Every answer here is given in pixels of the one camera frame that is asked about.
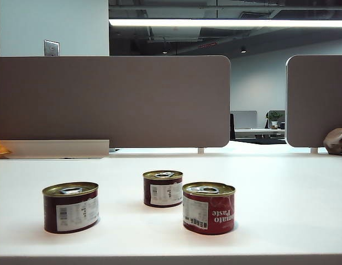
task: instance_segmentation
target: ceiling light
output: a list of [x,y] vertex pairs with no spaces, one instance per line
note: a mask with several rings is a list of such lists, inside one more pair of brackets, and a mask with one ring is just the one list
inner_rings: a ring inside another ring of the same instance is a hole
[[112,26],[133,27],[307,27],[342,28],[342,20],[280,20],[280,19],[110,19]]

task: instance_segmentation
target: can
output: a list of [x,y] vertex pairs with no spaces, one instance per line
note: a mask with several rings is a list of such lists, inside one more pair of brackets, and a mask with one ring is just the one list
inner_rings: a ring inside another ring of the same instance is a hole
[[44,229],[55,234],[78,232],[98,221],[98,185],[71,182],[49,186],[44,196]]
[[205,235],[220,235],[234,227],[235,188],[223,183],[194,182],[183,186],[183,225]]
[[149,171],[144,177],[144,203],[152,207],[172,207],[182,203],[183,173],[174,170]]

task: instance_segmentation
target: potted plant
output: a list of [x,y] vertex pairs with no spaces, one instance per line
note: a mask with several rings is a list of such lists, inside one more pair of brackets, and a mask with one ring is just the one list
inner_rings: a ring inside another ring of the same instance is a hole
[[266,114],[266,117],[268,120],[271,121],[271,124],[272,124],[272,128],[274,129],[277,129],[277,120],[282,117],[282,114],[281,113],[278,113],[276,111],[272,111],[272,112],[268,112]]

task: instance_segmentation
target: desk divider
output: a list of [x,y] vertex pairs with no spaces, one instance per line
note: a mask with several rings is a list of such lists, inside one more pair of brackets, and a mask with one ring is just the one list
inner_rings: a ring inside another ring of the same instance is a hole
[[222,147],[224,56],[0,57],[0,139]]
[[294,147],[323,147],[342,128],[342,55],[298,55],[287,61],[286,138]]

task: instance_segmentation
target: bag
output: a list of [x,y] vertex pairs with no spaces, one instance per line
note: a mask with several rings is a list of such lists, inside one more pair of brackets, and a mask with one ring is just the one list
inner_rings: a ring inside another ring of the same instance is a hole
[[342,154],[342,128],[336,128],[327,134],[323,141],[325,149],[331,155]]

